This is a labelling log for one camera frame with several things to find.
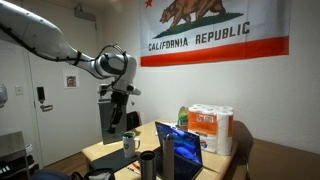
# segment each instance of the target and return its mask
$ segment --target black wire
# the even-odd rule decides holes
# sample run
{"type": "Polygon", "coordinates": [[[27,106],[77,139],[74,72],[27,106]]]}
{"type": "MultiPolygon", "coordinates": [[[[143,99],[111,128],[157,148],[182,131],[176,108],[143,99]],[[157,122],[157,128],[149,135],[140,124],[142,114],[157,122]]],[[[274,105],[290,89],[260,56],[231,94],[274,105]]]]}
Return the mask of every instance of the black wire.
{"type": "Polygon", "coordinates": [[[114,45],[107,45],[105,47],[103,47],[100,51],[100,53],[98,54],[98,56],[96,58],[94,58],[93,60],[84,60],[84,59],[81,59],[81,58],[63,58],[63,59],[60,59],[60,58],[50,58],[49,56],[45,56],[43,54],[39,54],[37,51],[36,51],[36,48],[34,47],[30,47],[28,44],[26,44],[22,39],[20,39],[18,36],[16,36],[15,34],[12,33],[12,29],[11,28],[7,28],[5,26],[3,26],[3,24],[0,23],[0,29],[6,33],[7,35],[9,35],[13,40],[15,40],[17,43],[19,43],[22,47],[24,47],[25,49],[27,49],[28,51],[30,51],[31,53],[35,54],[36,56],[40,57],[40,58],[43,58],[43,59],[46,59],[46,60],[49,60],[49,61],[55,61],[55,62],[66,62],[66,61],[82,61],[82,62],[92,62],[92,61],[96,61],[100,58],[102,52],[106,49],[106,48],[109,48],[109,47],[113,47],[115,48],[116,50],[119,51],[119,53],[124,57],[124,65],[123,65],[123,68],[121,70],[121,74],[115,79],[115,81],[112,82],[112,89],[115,89],[114,88],[114,85],[120,80],[120,78],[126,73],[127,71],[127,65],[128,65],[128,57],[126,55],[126,52],[123,51],[117,44],[114,44],[114,45]]]}

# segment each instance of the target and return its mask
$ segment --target laptop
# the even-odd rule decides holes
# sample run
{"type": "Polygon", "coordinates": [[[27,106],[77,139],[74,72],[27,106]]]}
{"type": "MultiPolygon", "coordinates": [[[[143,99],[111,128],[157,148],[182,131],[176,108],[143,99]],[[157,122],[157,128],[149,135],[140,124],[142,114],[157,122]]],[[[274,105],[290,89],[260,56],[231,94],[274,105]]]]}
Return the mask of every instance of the laptop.
{"type": "Polygon", "coordinates": [[[203,168],[199,136],[166,124],[155,123],[160,142],[160,147],[154,150],[157,176],[163,179],[162,140],[170,133],[174,140],[174,179],[195,179],[203,168]]]}

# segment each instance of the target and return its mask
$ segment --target laptop screen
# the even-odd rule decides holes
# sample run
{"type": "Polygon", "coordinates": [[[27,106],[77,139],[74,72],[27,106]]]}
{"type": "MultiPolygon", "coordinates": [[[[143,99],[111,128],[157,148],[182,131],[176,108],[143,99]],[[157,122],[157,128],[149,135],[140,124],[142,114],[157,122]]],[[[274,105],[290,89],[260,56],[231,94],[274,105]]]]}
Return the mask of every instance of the laptop screen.
{"type": "Polygon", "coordinates": [[[162,140],[167,134],[172,134],[174,140],[174,152],[191,161],[202,165],[200,139],[198,135],[187,131],[179,130],[176,127],[156,122],[159,142],[162,147],[162,140]]]}

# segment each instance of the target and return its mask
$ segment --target stainless steel cup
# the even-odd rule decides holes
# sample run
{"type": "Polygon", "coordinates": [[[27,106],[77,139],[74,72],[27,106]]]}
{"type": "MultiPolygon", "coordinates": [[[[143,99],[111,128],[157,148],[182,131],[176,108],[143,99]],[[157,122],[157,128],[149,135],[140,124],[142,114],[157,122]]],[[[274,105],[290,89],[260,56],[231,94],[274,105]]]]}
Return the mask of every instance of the stainless steel cup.
{"type": "Polygon", "coordinates": [[[144,151],[140,154],[141,180],[156,179],[156,153],[144,151]]]}

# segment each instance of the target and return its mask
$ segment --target california republic flag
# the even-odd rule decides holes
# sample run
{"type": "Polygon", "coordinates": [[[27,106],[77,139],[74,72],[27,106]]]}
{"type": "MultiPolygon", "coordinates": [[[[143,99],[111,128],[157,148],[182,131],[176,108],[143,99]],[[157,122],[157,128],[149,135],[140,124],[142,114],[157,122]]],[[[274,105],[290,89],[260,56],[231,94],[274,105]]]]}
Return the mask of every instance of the california republic flag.
{"type": "Polygon", "coordinates": [[[140,0],[141,66],[289,54],[291,0],[140,0]]]}

